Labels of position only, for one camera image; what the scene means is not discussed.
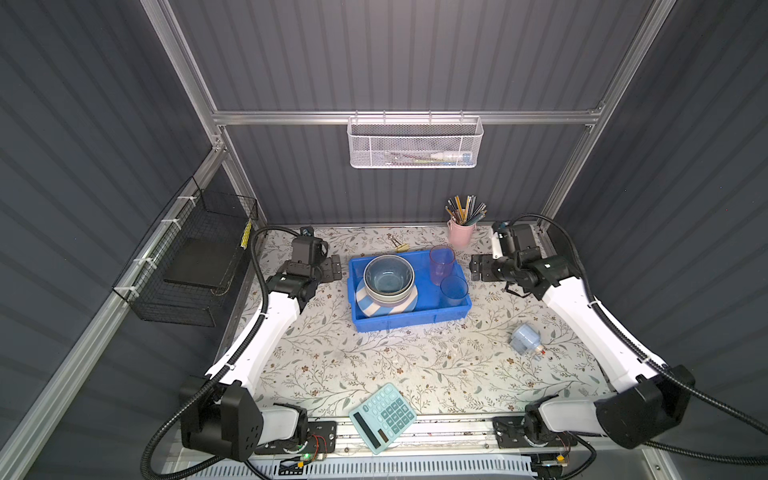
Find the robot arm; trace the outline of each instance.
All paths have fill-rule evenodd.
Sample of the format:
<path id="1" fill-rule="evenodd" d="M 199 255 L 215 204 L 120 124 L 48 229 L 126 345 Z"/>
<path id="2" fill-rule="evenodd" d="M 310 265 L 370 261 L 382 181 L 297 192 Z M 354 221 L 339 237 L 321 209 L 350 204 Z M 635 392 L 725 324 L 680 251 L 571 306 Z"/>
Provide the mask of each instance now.
<path id="1" fill-rule="evenodd" d="M 266 317 L 240 358 L 229 364 L 256 325 L 253 315 L 233 345 L 206 372 L 214 376 L 225 365 L 229 371 L 213 391 L 181 416 L 185 447 L 244 461 L 254 449 L 272 443 L 287 449 L 303 445 L 308 432 L 306 410 L 276 404 L 260 409 L 253 401 L 259 377 L 280 338 L 299 317 L 320 283 L 341 280 L 338 255 L 327 257 L 328 243 L 311 231 L 293 240 L 293 255 L 266 282 L 269 302 Z M 182 402 L 194 395 L 205 378 L 190 377 L 180 392 Z"/>
<path id="2" fill-rule="evenodd" d="M 638 345 L 638 358 L 596 314 L 584 291 L 581 273 L 566 257 L 542 258 L 529 225 L 495 223 L 489 231 L 492 255 L 473 255 L 473 280 L 518 284 L 552 308 L 595 356 L 616 393 L 600 398 L 547 397 L 526 407 L 525 434 L 532 445 L 554 438 L 554 432 L 608 435 L 625 448 L 634 448 L 678 425 L 690 394 L 657 374 L 648 364 L 664 361 L 637 341 L 595 300 L 619 331 Z M 693 376 L 682 366 L 671 369 L 688 385 Z"/>

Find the floral tablecloth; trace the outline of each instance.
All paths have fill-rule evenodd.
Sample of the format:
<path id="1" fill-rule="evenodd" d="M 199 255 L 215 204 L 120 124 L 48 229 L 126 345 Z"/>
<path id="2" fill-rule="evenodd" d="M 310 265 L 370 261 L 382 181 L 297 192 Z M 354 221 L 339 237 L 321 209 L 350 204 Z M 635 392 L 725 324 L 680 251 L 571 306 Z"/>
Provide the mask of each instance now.
<path id="1" fill-rule="evenodd" d="M 288 402 L 311 416 L 342 416 L 388 382 L 420 414 L 521 411 L 556 392 L 608 392 L 597 362 L 568 325 L 532 296 L 503 292 L 502 283 L 469 282 L 473 305 L 465 319 L 357 333 L 346 294 L 349 259 L 392 253 L 389 236 L 426 250 L 445 243 L 446 234 L 445 227 L 316 230 L 330 253 L 341 256 L 344 278 L 320 285 L 286 331 L 261 375 L 257 403 Z M 291 239 L 269 234 L 260 260 L 265 276 L 290 257 Z M 467 278 L 470 255 L 490 251 L 485 232 L 477 231 L 472 244 L 457 252 Z M 259 303 L 255 283 L 238 333 Z M 511 332 L 523 322 L 541 334 L 544 357 L 520 356 L 509 346 Z"/>

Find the grey bowl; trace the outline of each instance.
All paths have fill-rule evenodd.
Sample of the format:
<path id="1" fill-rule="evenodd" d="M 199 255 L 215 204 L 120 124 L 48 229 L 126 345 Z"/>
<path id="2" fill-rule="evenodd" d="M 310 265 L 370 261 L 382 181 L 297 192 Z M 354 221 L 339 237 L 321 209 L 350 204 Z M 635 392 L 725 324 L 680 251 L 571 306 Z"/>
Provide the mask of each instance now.
<path id="1" fill-rule="evenodd" d="M 362 278 L 366 291 L 374 300 L 397 303 L 411 293 L 415 274 L 408 260 L 397 255 L 382 255 L 366 265 Z"/>

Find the black cable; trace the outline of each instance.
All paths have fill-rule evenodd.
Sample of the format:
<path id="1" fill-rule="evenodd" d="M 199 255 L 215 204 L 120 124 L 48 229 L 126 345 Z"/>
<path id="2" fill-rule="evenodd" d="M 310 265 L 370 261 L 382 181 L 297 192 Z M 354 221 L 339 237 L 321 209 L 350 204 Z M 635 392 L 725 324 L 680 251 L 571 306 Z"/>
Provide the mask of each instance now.
<path id="1" fill-rule="evenodd" d="M 582 437 L 575 435 L 573 432 L 566 432 L 570 436 L 576 439 L 577 442 L 581 443 L 583 446 L 587 447 L 587 450 L 589 450 L 589 458 L 587 458 L 587 461 L 582 463 L 578 466 L 578 468 L 575 468 L 574 470 L 571 470 L 570 472 L 566 473 L 565 475 L 561 476 L 558 480 L 568 480 L 569 478 L 573 478 L 576 475 L 580 475 L 584 470 L 589 468 L 589 465 L 592 465 L 594 463 L 594 460 L 598 457 L 598 452 L 594 449 L 592 445 L 590 445 L 589 442 L 584 440 Z"/>
<path id="2" fill-rule="evenodd" d="M 147 443 L 147 446 L 144 448 L 144 452 L 142 452 L 141 454 L 141 463 L 139 465 L 139 469 L 141 470 L 141 476 L 144 477 L 146 480 L 179 480 L 180 478 L 185 478 L 195 473 L 198 473 L 199 471 L 210 467 L 214 463 L 224 460 L 224 457 L 213 456 L 208 460 L 204 460 L 198 463 L 197 465 L 193 465 L 189 468 L 185 468 L 184 470 L 180 470 L 178 472 L 167 473 L 167 474 L 157 473 L 152 469 L 152 464 L 151 464 L 152 455 L 154 454 L 154 450 L 160 444 L 160 440 L 162 440 L 165 434 L 168 433 L 170 428 L 174 426 L 176 422 L 178 422 L 178 420 L 181 418 L 184 412 L 186 412 L 198 400 L 202 399 L 205 395 L 207 395 L 208 392 L 210 392 L 211 389 L 214 386 L 216 386 L 219 383 L 219 381 L 227 374 L 227 372 L 230 371 L 230 365 L 234 365 L 234 363 L 240 358 L 240 356 L 243 355 L 243 352 L 245 352 L 245 349 L 248 348 L 248 345 L 250 344 L 251 340 L 253 340 L 253 338 L 256 336 L 257 332 L 259 331 L 259 328 L 261 328 L 261 324 L 264 322 L 264 318 L 266 316 L 266 311 L 269 308 L 269 289 L 266 286 L 264 275 L 261 272 L 261 267 L 259 267 L 259 260 L 256 257 L 256 242 L 259 235 L 269 230 L 279 230 L 282 232 L 291 233 L 295 237 L 299 236 L 298 233 L 294 232 L 290 228 L 278 227 L 277 225 L 267 225 L 265 227 L 262 227 L 259 230 L 256 230 L 253 236 L 251 236 L 250 238 L 251 261 L 253 262 L 253 268 L 256 271 L 256 278 L 259 280 L 259 287 L 261 288 L 261 297 L 262 297 L 261 311 L 259 312 L 259 318 L 257 319 L 256 323 L 253 324 L 253 328 L 251 328 L 251 330 L 248 332 L 248 335 L 245 337 L 243 342 L 240 344 L 239 347 L 237 347 L 237 350 L 235 350 L 235 352 L 229 358 L 228 364 L 221 367 L 221 370 L 219 370 L 216 375 L 214 375 L 207 382 L 205 382 L 203 386 L 201 386 L 200 389 L 197 390 L 197 392 L 194 395 L 192 395 L 176 411 L 176 413 L 173 414 L 173 416 L 171 416 L 163 425 L 161 425 L 161 427 L 155 432 L 154 435 L 152 435 L 152 438 L 149 440 L 149 442 Z"/>
<path id="3" fill-rule="evenodd" d="M 261 480 L 272 480 L 268 476 L 264 475 L 262 472 L 259 472 L 256 470 L 256 467 L 253 466 L 253 464 L 250 462 L 250 460 L 246 460 L 243 462 L 246 467 L 250 470 L 251 473 L 253 473 L 255 476 L 259 477 Z"/>
<path id="4" fill-rule="evenodd" d="M 592 289 L 589 286 L 587 271 L 584 268 L 584 264 L 581 262 L 581 258 L 578 255 L 578 251 L 576 250 L 576 245 L 573 239 L 571 238 L 570 235 L 568 235 L 568 232 L 565 231 L 565 228 L 563 228 L 561 225 L 559 225 L 557 222 L 555 222 L 551 218 L 546 217 L 544 215 L 540 215 L 540 214 L 523 214 L 517 217 L 515 221 L 512 223 L 517 223 L 521 218 L 525 218 L 525 217 L 534 217 L 534 218 L 545 220 L 550 224 L 552 224 L 555 228 L 560 230 L 560 232 L 563 234 L 566 241 L 568 242 L 568 246 L 571 248 L 571 253 L 573 254 L 574 262 L 576 263 L 576 268 L 578 268 L 579 272 L 581 273 L 581 279 L 582 279 L 582 282 L 584 283 L 584 291 L 587 294 L 587 299 L 590 302 L 594 302 L 595 297 L 592 294 Z M 605 326 L 607 326 L 608 329 L 616 337 L 618 337 L 618 339 L 621 340 L 621 342 L 624 345 L 626 345 L 630 350 L 632 350 L 632 352 L 635 355 L 637 355 L 638 359 L 646 358 L 647 354 L 645 353 L 645 351 L 643 351 L 638 345 L 636 345 L 632 340 L 630 340 L 626 335 L 624 335 L 624 333 L 621 332 L 621 330 L 619 330 L 618 327 L 616 327 L 616 325 L 614 325 L 614 323 L 611 321 L 611 319 L 608 318 L 608 316 L 605 314 L 602 308 L 600 308 L 599 304 L 592 303 L 591 308 L 600 317 L 600 320 L 602 320 Z M 667 369 L 668 367 L 666 365 L 661 366 L 655 363 L 653 360 L 648 360 L 647 364 L 652 369 L 656 370 L 665 379 L 674 383 L 680 389 L 685 390 L 686 392 L 689 392 L 692 396 L 715 407 L 721 412 L 725 412 L 728 415 L 734 417 L 735 419 L 740 420 L 743 423 L 746 423 L 747 425 L 754 428 L 755 430 L 758 430 L 759 432 L 762 432 L 763 434 L 768 435 L 768 425 L 762 423 L 760 420 L 755 419 L 754 417 L 747 415 L 746 413 L 741 412 L 740 410 L 735 409 L 734 407 L 729 406 L 726 403 L 723 403 L 712 396 L 707 395 L 706 393 L 700 391 L 699 389 L 696 389 L 692 386 L 687 385 L 684 382 L 681 382 L 679 379 L 677 379 L 677 377 L 675 377 L 672 374 L 672 372 L 670 372 Z M 731 465 L 751 465 L 751 466 L 768 465 L 768 455 L 745 455 L 745 456 L 716 455 L 716 454 L 710 454 L 706 452 L 696 452 L 695 450 L 682 449 L 680 447 L 675 447 L 672 445 L 667 445 L 664 443 L 654 442 L 654 441 L 646 442 L 645 445 L 655 447 L 660 450 L 666 450 L 667 452 L 677 453 L 678 455 L 685 455 L 692 458 L 698 458 L 701 460 L 708 460 L 710 462 L 728 463 Z"/>

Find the metal mesh basket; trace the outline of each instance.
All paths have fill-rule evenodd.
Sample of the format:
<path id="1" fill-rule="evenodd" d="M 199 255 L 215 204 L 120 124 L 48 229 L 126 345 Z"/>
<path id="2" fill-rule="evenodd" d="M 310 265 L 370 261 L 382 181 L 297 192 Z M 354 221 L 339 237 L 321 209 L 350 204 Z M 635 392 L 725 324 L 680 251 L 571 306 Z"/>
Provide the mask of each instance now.
<path id="1" fill-rule="evenodd" d="M 164 231 L 150 253 L 131 261 L 141 262 L 133 282 L 116 284 L 114 291 L 142 320 L 198 326 L 228 321 L 250 261 L 250 252 L 240 245 L 256 211 L 253 198 L 198 190 L 176 218 L 162 220 Z M 168 270 L 192 239 L 232 246 L 229 264 L 215 285 L 167 281 Z"/>
<path id="2" fill-rule="evenodd" d="M 350 117 L 346 132 L 354 168 L 472 168 L 483 129 L 479 117 L 413 115 Z"/>

